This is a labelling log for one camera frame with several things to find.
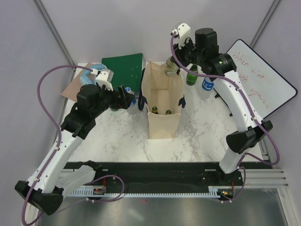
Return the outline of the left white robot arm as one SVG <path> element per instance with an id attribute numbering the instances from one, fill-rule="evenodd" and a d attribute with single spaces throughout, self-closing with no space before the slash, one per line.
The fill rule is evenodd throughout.
<path id="1" fill-rule="evenodd" d="M 87 161 L 75 172 L 59 178 L 61 171 L 77 147 L 96 125 L 96 118 L 109 108 L 127 109 L 134 95 L 119 86 L 117 91 L 104 86 L 84 85 L 77 94 L 77 102 L 65 117 L 60 133 L 49 153 L 26 180 L 18 181 L 15 190 L 31 205 L 47 215 L 54 214 L 64 198 L 77 188 L 103 181 L 100 166 Z"/>

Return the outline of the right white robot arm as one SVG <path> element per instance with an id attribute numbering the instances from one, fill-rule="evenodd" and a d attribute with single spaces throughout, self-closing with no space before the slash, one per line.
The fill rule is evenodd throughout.
<path id="1" fill-rule="evenodd" d="M 239 168 L 248 150 L 268 137 L 273 126 L 271 121 L 264 121 L 251 104 L 231 56 L 219 52 L 217 33 L 212 28 L 198 29 L 192 41 L 190 29 L 185 29 L 185 26 L 182 24 L 171 33 L 173 39 L 179 39 L 177 44 L 171 43 L 174 61 L 182 69 L 189 64 L 201 67 L 202 77 L 214 83 L 237 127 L 236 132 L 226 136 L 228 149 L 219 163 L 221 170 L 215 174 L 216 182 L 224 186 L 232 180 L 232 172 Z"/>

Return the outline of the green Perrier glass bottle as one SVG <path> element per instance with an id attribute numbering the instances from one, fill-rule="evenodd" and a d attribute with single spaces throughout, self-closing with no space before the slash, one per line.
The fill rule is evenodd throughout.
<path id="1" fill-rule="evenodd" d="M 196 65 L 192 65 L 190 68 L 190 71 L 198 74 L 198 67 Z M 198 79 L 198 76 L 193 75 L 191 73 L 187 73 L 186 84 L 189 86 L 193 86 L 193 85 L 195 85 L 197 79 Z"/>

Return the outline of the blue-capped water bottle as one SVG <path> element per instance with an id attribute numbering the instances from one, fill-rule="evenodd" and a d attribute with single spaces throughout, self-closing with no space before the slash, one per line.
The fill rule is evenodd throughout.
<path id="1" fill-rule="evenodd" d="M 137 113 L 137 110 L 138 110 L 138 109 L 137 109 L 137 103 L 136 103 L 135 93 L 131 90 L 130 87 L 126 87 L 126 88 L 125 88 L 125 91 L 128 92 L 129 94 L 132 94 L 132 95 L 134 96 L 133 99 L 132 99 L 132 101 L 131 101 L 130 106 L 129 106 L 128 109 L 127 109 L 127 113 L 128 113 L 129 115 L 134 115 L 134 114 Z"/>
<path id="2" fill-rule="evenodd" d="M 206 101 L 214 88 L 214 82 L 209 77 L 205 77 L 201 84 L 200 99 Z"/>

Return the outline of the clear green-capped bottle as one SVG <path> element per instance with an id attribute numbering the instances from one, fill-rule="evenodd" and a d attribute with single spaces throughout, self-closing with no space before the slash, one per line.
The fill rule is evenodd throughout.
<path id="1" fill-rule="evenodd" d="M 173 56 L 170 56 L 166 60 L 165 65 L 164 65 L 164 73 L 166 76 L 169 76 L 169 77 L 180 74 L 180 68 L 176 64 Z"/>

